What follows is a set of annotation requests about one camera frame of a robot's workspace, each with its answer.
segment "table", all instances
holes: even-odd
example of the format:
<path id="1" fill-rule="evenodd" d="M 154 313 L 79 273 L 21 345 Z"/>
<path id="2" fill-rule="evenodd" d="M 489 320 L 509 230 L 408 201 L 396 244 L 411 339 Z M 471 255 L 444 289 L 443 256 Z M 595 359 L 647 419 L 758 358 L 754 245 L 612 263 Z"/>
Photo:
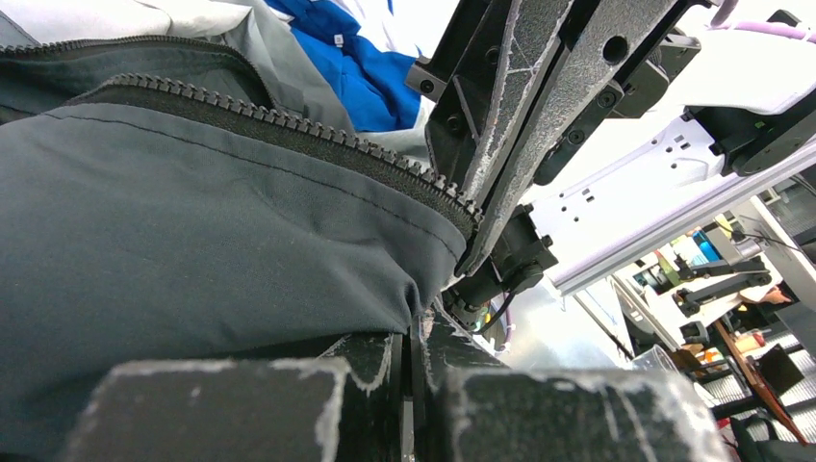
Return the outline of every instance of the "table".
<path id="1" fill-rule="evenodd" d="M 760 374 L 753 367 L 753 365 L 745 360 L 745 357 L 737 348 L 736 344 L 731 339 L 730 334 L 723 326 L 723 322 L 719 320 L 714 321 L 714 327 L 723 338 L 723 342 L 725 342 L 728 352 L 734 358 L 737 366 L 739 367 L 739 371 L 734 371 L 734 373 L 741 372 L 748 381 L 748 385 L 751 387 L 753 394 L 774 415 L 780 424 L 793 433 L 800 444 L 807 446 L 807 440 L 805 440 L 804 435 L 802 435 L 802 432 L 799 430 L 796 423 L 793 422 L 793 419 L 791 419 L 787 411 L 785 411 L 785 408 L 779 400 L 777 394 L 774 393 L 770 386 L 768 386 L 768 382 L 765 381 L 762 374 Z"/>

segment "screw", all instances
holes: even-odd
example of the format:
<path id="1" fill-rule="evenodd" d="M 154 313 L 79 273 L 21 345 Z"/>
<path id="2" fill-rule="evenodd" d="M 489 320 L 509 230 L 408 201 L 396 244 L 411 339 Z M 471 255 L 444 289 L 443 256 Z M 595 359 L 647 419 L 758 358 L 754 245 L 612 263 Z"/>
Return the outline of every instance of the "screw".
<path id="1" fill-rule="evenodd" d="M 569 135 L 567 135 L 567 140 L 572 144 L 581 144 L 586 140 L 586 135 L 581 130 L 572 130 Z"/>
<path id="2" fill-rule="evenodd" d="M 447 118 L 447 128 L 453 133 L 462 129 L 462 120 L 459 118 L 459 115 L 454 114 Z"/>
<path id="3" fill-rule="evenodd" d="M 433 82 L 431 82 L 430 80 L 423 80 L 423 81 L 420 83 L 420 90 L 421 90 L 423 93 L 430 93 L 430 92 L 433 92 L 433 90 L 434 90 L 434 85 L 433 85 Z"/>
<path id="4" fill-rule="evenodd" d="M 491 46 L 487 53 L 485 53 L 485 61 L 489 65 L 496 65 L 498 64 L 498 47 Z"/>
<path id="5" fill-rule="evenodd" d="M 612 91 L 605 91 L 598 96 L 598 105 L 602 108 L 611 108 L 617 101 L 618 97 Z"/>

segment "gray cloth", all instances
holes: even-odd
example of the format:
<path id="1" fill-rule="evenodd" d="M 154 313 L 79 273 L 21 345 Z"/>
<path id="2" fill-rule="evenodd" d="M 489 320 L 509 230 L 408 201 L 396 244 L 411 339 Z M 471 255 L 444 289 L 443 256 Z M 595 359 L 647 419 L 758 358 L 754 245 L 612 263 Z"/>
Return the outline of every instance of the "gray cloth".
<path id="1" fill-rule="evenodd" d="M 253 9 L 236 29 L 222 36 L 202 39 L 227 44 L 247 57 L 279 109 L 354 133 L 340 99 L 303 52 L 288 26 L 261 0 L 224 1 Z M 21 44 L 37 43 L 0 12 L 0 46 Z M 0 69 L 4 70 L 0 72 L 0 88 L 10 89 L 0 93 L 0 111 L 6 108 L 39 114 L 122 73 L 159 75 L 256 102 L 251 93 L 247 94 L 246 82 L 238 81 L 230 69 L 213 66 L 214 57 L 206 55 L 168 46 L 113 49 L 91 58 L 37 65 L 0 61 Z M 32 79 L 38 79 L 44 85 L 36 89 L 39 92 L 37 97 L 31 94 L 34 90 L 29 86 Z"/>
<path id="2" fill-rule="evenodd" d="M 424 168 L 431 167 L 424 126 L 394 132 L 368 132 L 361 136 L 414 162 L 419 162 Z"/>
<path id="3" fill-rule="evenodd" d="M 275 82 L 280 102 L 315 122 L 354 133 L 351 119 L 289 27 L 263 0 L 219 0 L 252 7 L 236 30 L 224 35 L 227 44 L 253 62 L 268 82 Z"/>
<path id="4" fill-rule="evenodd" d="M 0 126 L 0 452 L 52 456 L 146 358 L 406 333 L 465 249 L 358 173 L 128 106 Z"/>

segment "black cable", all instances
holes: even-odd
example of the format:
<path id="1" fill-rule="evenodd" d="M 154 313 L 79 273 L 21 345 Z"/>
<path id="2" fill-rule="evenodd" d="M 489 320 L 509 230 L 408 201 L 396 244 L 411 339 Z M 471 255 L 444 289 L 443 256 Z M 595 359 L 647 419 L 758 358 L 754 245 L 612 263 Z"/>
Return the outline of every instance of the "black cable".
<path id="1" fill-rule="evenodd" d="M 793 245 L 788 245 L 788 244 L 786 244 L 786 243 L 784 243 L 784 242 L 782 242 L 782 241 L 780 241 L 780 240 L 778 240 L 778 239 L 767 238 L 767 237 L 765 237 L 765 236 L 760 236 L 760 235 L 758 235 L 758 234 L 748 234 L 748 233 L 743 233 L 742 231 L 736 231 L 736 230 L 733 230 L 733 229 L 728 229 L 728 228 L 724 227 L 722 224 L 720 224 L 720 222 L 719 222 L 719 221 L 716 221 L 716 220 L 715 220 L 714 222 L 716 222 L 716 223 L 717 223 L 717 226 L 720 226 L 721 228 L 723 228 L 723 230 L 725 230 L 725 231 L 727 231 L 727 232 L 731 233 L 731 237 L 732 237 L 732 238 L 733 238 L 733 236 L 734 236 L 734 235 L 736 235 L 737 237 L 739 237 L 739 236 L 745 236 L 746 238 L 754 238 L 754 239 L 759 239 L 759 240 L 762 240 L 762 241 L 767 241 L 767 242 L 769 242 L 769 243 L 774 243 L 774 244 L 784 245 L 785 247 L 788 247 L 788 248 L 790 248 L 791 250 L 796 250 L 797 252 L 804 253 L 804 252 L 803 252 L 803 251 L 802 251 L 800 248 L 798 248 L 798 247 L 794 247 Z"/>
<path id="2" fill-rule="evenodd" d="M 513 298 L 516 296 L 515 293 L 510 293 L 507 298 L 504 299 L 504 302 L 501 303 L 501 307 L 498 308 L 498 311 L 490 318 L 489 321 L 485 322 L 485 325 L 482 326 L 481 329 L 478 330 L 479 334 L 483 334 L 487 332 L 487 329 L 493 327 L 493 324 L 497 323 L 501 316 L 507 311 L 507 307 L 510 306 L 510 303 L 513 301 Z"/>

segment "white fabric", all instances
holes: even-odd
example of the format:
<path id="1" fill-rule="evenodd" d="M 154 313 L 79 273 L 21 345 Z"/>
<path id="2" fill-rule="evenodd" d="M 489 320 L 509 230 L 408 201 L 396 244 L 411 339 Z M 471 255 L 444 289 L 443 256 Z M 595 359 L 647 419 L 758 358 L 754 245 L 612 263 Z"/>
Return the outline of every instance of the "white fabric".
<path id="1" fill-rule="evenodd" d="M 144 6 L 161 10 L 169 16 L 169 36 L 219 36 L 235 29 L 246 18 L 251 7 L 212 2 L 210 0 L 135 0 Z"/>
<path id="2" fill-rule="evenodd" d="M 371 42 L 379 51 L 395 51 L 406 56 L 420 55 L 414 34 L 409 31 L 421 29 L 416 24 L 397 22 L 388 11 L 386 0 L 332 0 L 360 24 L 358 36 Z"/>
<path id="3" fill-rule="evenodd" d="M 235 28 L 250 10 L 210 0 L 0 0 L 0 11 L 42 43 L 218 35 Z"/>
<path id="4" fill-rule="evenodd" d="M 272 13 L 274 15 L 276 15 L 278 17 L 278 19 L 280 19 L 281 21 L 283 21 L 283 22 L 285 22 L 287 24 L 292 22 L 292 20 L 294 19 L 294 16 L 292 16 L 291 14 L 286 14 L 286 13 L 283 13 L 283 12 L 279 12 L 273 7 L 269 7 L 269 9 L 272 10 Z"/>

